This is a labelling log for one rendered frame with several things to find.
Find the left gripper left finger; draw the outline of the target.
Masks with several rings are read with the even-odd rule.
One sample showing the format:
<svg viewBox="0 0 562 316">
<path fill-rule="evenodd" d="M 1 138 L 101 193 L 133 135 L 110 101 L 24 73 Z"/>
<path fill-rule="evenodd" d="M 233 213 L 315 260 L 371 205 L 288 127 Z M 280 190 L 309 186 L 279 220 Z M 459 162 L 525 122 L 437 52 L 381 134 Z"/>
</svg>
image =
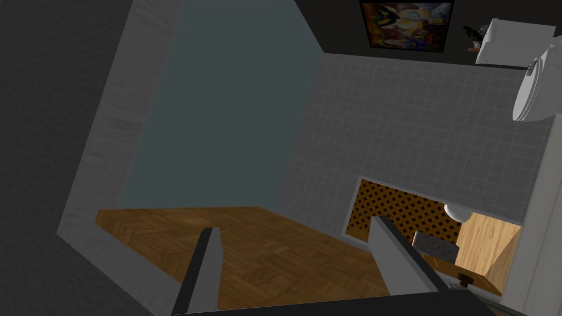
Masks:
<svg viewBox="0 0 562 316">
<path fill-rule="evenodd" d="M 172 314 L 218 310 L 218 293 L 223 269 L 220 228 L 205 228 L 199 236 Z"/>
</svg>

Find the colourful framed wall picture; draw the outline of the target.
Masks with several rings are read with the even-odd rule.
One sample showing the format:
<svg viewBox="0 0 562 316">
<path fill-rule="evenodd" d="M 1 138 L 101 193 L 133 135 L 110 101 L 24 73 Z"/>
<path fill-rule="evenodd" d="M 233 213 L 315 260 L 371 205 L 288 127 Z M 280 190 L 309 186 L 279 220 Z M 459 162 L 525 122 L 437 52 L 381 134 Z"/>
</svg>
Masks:
<svg viewBox="0 0 562 316">
<path fill-rule="evenodd" d="M 408 2 L 360 0 L 371 48 L 442 53 L 454 1 Z"/>
</svg>

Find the white toilet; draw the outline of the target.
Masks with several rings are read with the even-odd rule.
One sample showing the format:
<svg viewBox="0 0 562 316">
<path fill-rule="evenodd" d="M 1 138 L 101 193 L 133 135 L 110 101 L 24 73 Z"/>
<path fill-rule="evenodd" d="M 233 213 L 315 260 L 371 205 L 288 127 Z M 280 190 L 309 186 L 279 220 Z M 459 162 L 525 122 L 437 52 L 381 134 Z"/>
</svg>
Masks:
<svg viewBox="0 0 562 316">
<path fill-rule="evenodd" d="M 494 18 L 476 64 L 523 67 L 512 119 L 533 122 L 562 116 L 562 35 L 556 27 Z"/>
</svg>

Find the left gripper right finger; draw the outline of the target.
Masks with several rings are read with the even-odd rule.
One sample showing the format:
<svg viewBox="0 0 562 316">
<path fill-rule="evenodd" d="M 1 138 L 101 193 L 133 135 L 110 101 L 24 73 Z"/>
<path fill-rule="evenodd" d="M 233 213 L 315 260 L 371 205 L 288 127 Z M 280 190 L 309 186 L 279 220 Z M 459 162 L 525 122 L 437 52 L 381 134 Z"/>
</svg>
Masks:
<svg viewBox="0 0 562 316">
<path fill-rule="evenodd" d="M 449 290 L 389 218 L 371 218 L 368 247 L 391 295 Z"/>
</svg>

